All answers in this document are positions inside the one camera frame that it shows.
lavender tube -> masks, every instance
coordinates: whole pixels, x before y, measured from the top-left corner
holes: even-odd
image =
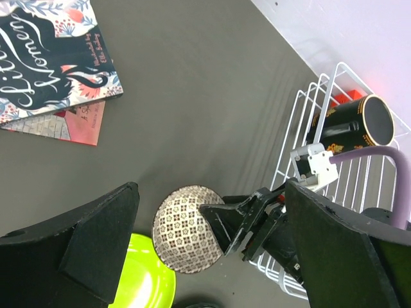
[[[411,180],[409,175],[410,166],[407,158],[402,152],[390,146],[369,146],[338,154],[331,157],[329,161],[332,164],[338,164],[346,160],[371,155],[389,156],[395,162],[397,168],[397,184],[396,190],[394,191],[394,204],[392,206],[390,224],[393,227],[406,230],[408,226],[408,218],[411,213]]]

wire shelf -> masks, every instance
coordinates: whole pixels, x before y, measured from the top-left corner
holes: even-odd
[[[343,94],[351,100],[339,83],[352,84],[352,89],[362,94],[373,91],[345,63],[340,62],[329,77],[321,74],[317,82],[311,82],[308,90],[299,90],[295,97],[290,118],[286,126],[284,141],[279,151],[277,165],[270,189],[280,186],[285,180],[294,176],[291,168],[290,152],[304,146],[306,136],[315,113],[320,112],[319,124],[314,142],[319,142],[328,105],[331,102],[339,105],[334,98]],[[411,128],[392,111],[395,136],[391,146],[400,149],[409,138]],[[394,189],[396,186],[396,168],[388,157],[363,157],[343,162],[337,166],[338,180],[321,189],[318,193],[333,202],[361,213],[368,207],[381,207],[392,210]],[[280,285],[287,294],[307,300],[305,289],[267,253],[260,255],[256,261],[250,261],[270,280]]]

pink book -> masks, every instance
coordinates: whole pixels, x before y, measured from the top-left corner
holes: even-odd
[[[1,128],[12,132],[56,138],[97,146],[103,120],[104,101],[73,107],[54,114],[40,115],[8,123]]]

white wall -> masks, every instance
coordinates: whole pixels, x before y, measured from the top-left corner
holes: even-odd
[[[252,1],[316,74],[346,62],[411,124],[410,2]]]

black cup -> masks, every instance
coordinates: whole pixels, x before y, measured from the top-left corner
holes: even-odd
[[[314,140],[319,114],[316,114],[307,134]],[[387,104],[371,94],[350,103],[327,110],[320,142],[334,154],[366,146],[387,146],[394,138],[394,120]]]

